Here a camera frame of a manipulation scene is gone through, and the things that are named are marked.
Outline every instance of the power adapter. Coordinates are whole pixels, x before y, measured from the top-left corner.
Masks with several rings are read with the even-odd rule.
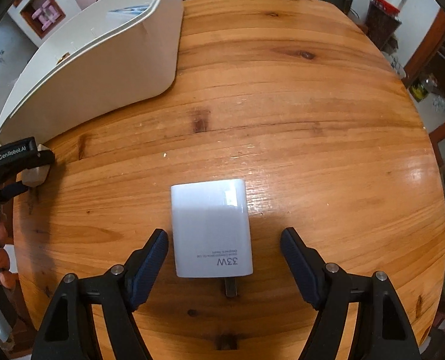
[[[253,273],[244,180],[174,185],[171,206],[177,276],[235,278]],[[228,291],[234,295],[233,279],[226,281]]]

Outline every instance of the blue gripper pad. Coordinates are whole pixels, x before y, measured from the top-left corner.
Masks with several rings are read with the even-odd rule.
[[[326,301],[324,260],[315,249],[304,244],[292,227],[282,231],[280,244],[303,299],[319,310]]]
[[[164,230],[156,229],[142,249],[133,251],[126,264],[127,301],[135,311],[148,300],[152,285],[166,258],[169,239]]]

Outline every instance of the metal screw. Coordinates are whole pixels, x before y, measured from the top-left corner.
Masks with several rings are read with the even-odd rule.
[[[120,275],[121,273],[123,273],[124,271],[124,267],[121,264],[115,265],[111,268],[111,273],[114,275]]]
[[[66,276],[64,276],[63,281],[64,281],[65,283],[71,283],[71,282],[74,281],[75,278],[76,278],[75,275],[73,275],[73,274],[67,274]]]
[[[326,264],[326,269],[329,271],[329,272],[331,272],[331,273],[336,273],[338,270],[339,270],[339,265],[338,264],[336,264],[336,263],[327,263]]]
[[[383,272],[383,271],[377,271],[375,273],[375,277],[378,278],[380,281],[384,281],[387,279],[387,274],[386,274],[386,272]]]

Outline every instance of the wooden tabletop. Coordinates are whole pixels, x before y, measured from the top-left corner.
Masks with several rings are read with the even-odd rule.
[[[387,272],[418,342],[429,330],[445,266],[438,167],[401,81],[333,5],[188,0],[171,88],[48,146],[57,163],[42,186],[16,199],[14,213],[36,326],[64,274],[84,278],[123,263],[155,228],[171,237],[171,185],[243,178],[254,273],[228,300],[220,279],[176,277],[170,246],[135,313],[155,360],[299,357],[315,311],[279,251],[287,226],[349,273]],[[239,349],[217,351],[221,334],[236,335]]]

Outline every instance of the human hand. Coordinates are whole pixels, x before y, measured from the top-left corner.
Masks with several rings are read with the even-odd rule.
[[[3,245],[7,238],[7,231],[4,227],[4,224],[0,222],[0,245]],[[7,269],[10,268],[10,257],[7,252],[1,247],[0,248],[0,268],[4,269],[4,271],[0,272],[0,281],[1,284],[9,289],[12,289],[16,286],[16,274],[12,274]]]

